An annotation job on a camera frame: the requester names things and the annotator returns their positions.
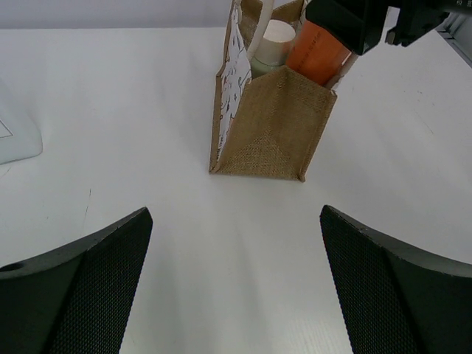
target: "bottle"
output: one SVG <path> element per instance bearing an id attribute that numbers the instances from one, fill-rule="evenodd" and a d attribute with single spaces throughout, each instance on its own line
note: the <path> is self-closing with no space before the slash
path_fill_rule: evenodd
<path id="1" fill-rule="evenodd" d="M 327 30 L 305 21 L 286 65 L 321 86 L 334 77 L 350 50 Z"/>
<path id="2" fill-rule="evenodd" d="M 295 29 L 290 24 L 270 20 L 251 60 L 252 78 L 255 79 L 284 65 L 294 39 Z"/>
<path id="3" fill-rule="evenodd" d="M 37 156 L 42 151 L 41 133 L 0 80 L 0 164 Z"/>

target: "screw hole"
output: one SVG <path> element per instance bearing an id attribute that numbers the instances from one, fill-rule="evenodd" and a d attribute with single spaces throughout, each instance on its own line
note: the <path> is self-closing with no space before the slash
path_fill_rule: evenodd
<path id="1" fill-rule="evenodd" d="M 17 271 L 24 267 L 23 263 L 13 263 L 0 268 L 0 272 Z"/>

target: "black robot arm part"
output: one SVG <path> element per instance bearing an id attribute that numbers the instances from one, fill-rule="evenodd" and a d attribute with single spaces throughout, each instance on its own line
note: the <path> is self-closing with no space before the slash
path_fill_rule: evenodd
<path id="1" fill-rule="evenodd" d="M 312 0 L 306 17 L 363 55 L 380 41 L 388 7 L 399 8 L 400 15 L 386 42 L 402 46 L 439 26 L 449 12 L 472 15 L 472 0 Z"/>

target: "white paper with drawings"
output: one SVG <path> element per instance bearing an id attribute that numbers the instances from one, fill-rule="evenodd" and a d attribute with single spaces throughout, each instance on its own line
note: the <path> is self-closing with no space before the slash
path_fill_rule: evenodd
<path id="1" fill-rule="evenodd" d="M 237 107 L 244 86 L 251 81 L 251 64 L 246 56 L 243 36 L 237 25 L 238 14 L 233 7 L 231 14 L 231 34 L 228 43 L 228 58 L 221 75 L 221 113 L 220 139 L 218 140 L 218 159 L 226 144 L 229 129 L 236 116 Z"/>

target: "white bottle cap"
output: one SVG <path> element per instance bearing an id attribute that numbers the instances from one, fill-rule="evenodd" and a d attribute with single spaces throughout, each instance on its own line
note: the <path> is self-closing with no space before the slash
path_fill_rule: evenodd
<path id="1" fill-rule="evenodd" d="M 295 29 L 290 24 L 270 20 L 254 56 L 265 65 L 281 66 L 285 64 L 294 39 Z"/>

